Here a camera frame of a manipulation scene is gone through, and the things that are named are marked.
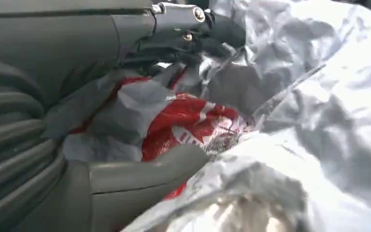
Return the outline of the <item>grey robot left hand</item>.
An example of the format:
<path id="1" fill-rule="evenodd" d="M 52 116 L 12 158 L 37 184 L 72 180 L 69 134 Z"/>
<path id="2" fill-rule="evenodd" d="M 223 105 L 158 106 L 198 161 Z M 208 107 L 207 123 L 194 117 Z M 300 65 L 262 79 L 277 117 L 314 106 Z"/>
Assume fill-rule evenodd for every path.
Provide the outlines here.
<path id="1" fill-rule="evenodd" d="M 207 161 L 181 145 L 152 162 L 65 158 L 45 138 L 57 101 L 112 69 L 243 45 L 230 19 L 150 0 L 0 0 L 0 232 L 118 230 Z"/>

